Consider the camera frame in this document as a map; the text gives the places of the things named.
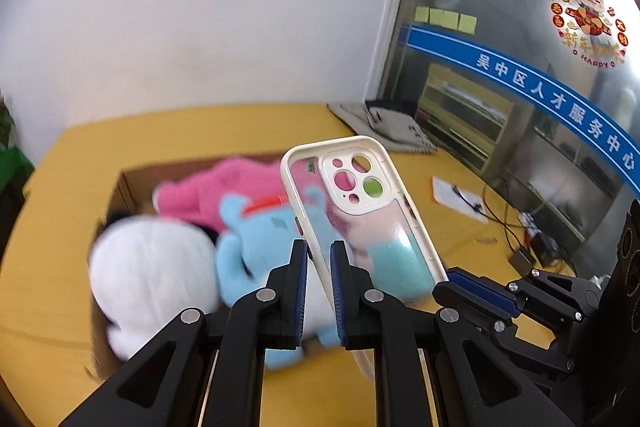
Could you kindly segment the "pink and teal plush toy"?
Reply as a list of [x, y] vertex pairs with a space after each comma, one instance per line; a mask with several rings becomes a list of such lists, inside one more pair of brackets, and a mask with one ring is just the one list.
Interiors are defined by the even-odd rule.
[[334, 187], [331, 222], [347, 243], [352, 263], [369, 272], [376, 288], [405, 303], [430, 295], [434, 275], [396, 187], [375, 176], [358, 179], [343, 169], [335, 173]]

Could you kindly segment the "clear beige phone case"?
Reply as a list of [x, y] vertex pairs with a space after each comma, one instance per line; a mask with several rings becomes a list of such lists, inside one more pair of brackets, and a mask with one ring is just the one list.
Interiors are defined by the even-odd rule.
[[288, 150], [281, 180], [333, 311], [330, 247], [342, 242], [352, 265], [403, 303], [448, 280], [446, 270], [390, 154], [355, 135]]

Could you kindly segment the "black power adapter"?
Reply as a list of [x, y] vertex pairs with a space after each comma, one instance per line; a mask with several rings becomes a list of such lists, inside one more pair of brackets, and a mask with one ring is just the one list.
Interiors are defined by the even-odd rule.
[[518, 248], [509, 258], [512, 268], [521, 275], [526, 275], [535, 268], [536, 259], [526, 248]]

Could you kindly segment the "white paper envelope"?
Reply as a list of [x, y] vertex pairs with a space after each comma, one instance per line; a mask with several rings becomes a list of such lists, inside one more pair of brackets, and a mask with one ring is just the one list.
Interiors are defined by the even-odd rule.
[[484, 202], [480, 195], [461, 190], [457, 185], [439, 179], [437, 176], [432, 178], [432, 193], [437, 204], [476, 221], [488, 222]]

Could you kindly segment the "white plush toy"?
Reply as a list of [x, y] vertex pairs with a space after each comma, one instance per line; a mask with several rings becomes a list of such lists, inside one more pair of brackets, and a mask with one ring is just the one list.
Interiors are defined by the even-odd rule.
[[114, 355], [130, 359], [188, 308], [216, 311], [216, 246], [202, 228], [149, 215], [106, 226], [89, 255], [89, 283]]

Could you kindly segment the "blue plush toy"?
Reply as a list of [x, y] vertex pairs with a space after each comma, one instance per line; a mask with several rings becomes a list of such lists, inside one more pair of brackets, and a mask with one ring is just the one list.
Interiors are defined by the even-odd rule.
[[[217, 242], [219, 295], [231, 308], [241, 297], [265, 287], [271, 270], [290, 262], [293, 243], [303, 233], [282, 195], [251, 200], [228, 194], [221, 199], [219, 213], [226, 226]], [[340, 343], [334, 311], [312, 262], [308, 263], [302, 339], [318, 340], [325, 348]]]

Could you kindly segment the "yellow shelf behind glass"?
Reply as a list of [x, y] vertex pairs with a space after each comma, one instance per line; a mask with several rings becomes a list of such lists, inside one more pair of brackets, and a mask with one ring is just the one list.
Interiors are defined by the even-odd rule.
[[496, 92], [432, 63], [414, 119], [435, 142], [481, 176], [496, 153], [513, 107]]

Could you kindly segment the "blue banner sign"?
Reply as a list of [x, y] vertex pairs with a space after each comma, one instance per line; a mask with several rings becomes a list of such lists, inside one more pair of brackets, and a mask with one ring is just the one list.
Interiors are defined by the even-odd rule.
[[639, 191], [639, 144], [607, 113], [551, 76], [496, 50], [440, 30], [410, 26], [406, 45], [474, 72], [564, 124]]

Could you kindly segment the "grey folded cloth bag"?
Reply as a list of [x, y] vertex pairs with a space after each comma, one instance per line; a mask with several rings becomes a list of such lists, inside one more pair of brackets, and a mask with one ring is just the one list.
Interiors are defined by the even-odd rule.
[[375, 139], [389, 152], [433, 154], [437, 150], [416, 121], [404, 113], [364, 103], [331, 103], [328, 109], [353, 132]]

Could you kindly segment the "brown cardboard box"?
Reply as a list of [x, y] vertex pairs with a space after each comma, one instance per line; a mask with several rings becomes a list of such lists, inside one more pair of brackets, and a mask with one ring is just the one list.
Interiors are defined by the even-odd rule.
[[[154, 191], [154, 188], [163, 181], [180, 181], [186, 179], [187, 176], [192, 176], [192, 174], [194, 173], [213, 167], [217, 164], [218, 161], [229, 157], [236, 156], [214, 157], [203, 160], [174, 162], [173, 164], [157, 164], [143, 167], [137, 170], [123, 172], [116, 183], [116, 187], [112, 195], [112, 201], [110, 207], [108, 207], [107, 209], [105, 220], [99, 225], [99, 228], [96, 230], [94, 242], [96, 241], [100, 233], [104, 231], [107, 225], [123, 217], [149, 215], [179, 220], [176, 218], [159, 215], [155, 211], [152, 204], [152, 193]], [[242, 157], [247, 157], [263, 162], [280, 160], [279, 156], [276, 154]], [[218, 236], [223, 231], [218, 233], [215, 230], [204, 227], [204, 225], [196, 226], [202, 228], [207, 234], [209, 234], [216, 246]], [[226, 305], [221, 300], [221, 304], [216, 311], [223, 309], [226, 309]], [[116, 369], [119, 369], [119, 367], [122, 366], [122, 363], [127, 361], [122, 361], [121, 359], [117, 358], [116, 355], [114, 355], [114, 352], [112, 351], [106, 338], [107, 326], [108, 320], [96, 304], [96, 300], [94, 300], [91, 291], [91, 327], [94, 366], [96, 367], [96, 373], [98, 373], [98, 375], [103, 379], [107, 379], [108, 377], [112, 376], [116, 372]]]

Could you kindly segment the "yellow sticky notes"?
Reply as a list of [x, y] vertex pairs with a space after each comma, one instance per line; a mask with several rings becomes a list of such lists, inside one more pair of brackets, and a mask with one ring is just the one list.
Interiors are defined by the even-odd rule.
[[455, 30], [467, 35], [474, 35], [477, 25], [475, 16], [430, 8], [429, 6], [417, 6], [414, 10], [414, 20], [418, 23]]

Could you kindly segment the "green cloth covered bench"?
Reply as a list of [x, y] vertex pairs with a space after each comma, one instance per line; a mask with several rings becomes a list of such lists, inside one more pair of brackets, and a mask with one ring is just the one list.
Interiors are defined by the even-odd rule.
[[0, 191], [10, 185], [20, 190], [24, 187], [35, 167], [16, 146], [0, 150]]

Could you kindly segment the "new year window sticker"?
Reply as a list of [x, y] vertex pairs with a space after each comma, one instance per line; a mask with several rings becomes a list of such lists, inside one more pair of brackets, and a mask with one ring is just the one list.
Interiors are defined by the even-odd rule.
[[556, 34], [574, 57], [597, 69], [626, 62], [627, 28], [608, 0], [551, 0], [549, 9]]

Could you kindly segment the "green potted plant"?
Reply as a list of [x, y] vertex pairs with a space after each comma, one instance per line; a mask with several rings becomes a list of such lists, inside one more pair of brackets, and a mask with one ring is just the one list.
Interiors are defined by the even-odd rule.
[[14, 120], [6, 105], [3, 95], [0, 95], [0, 146], [2, 150], [6, 150], [12, 144], [12, 132], [14, 128]]

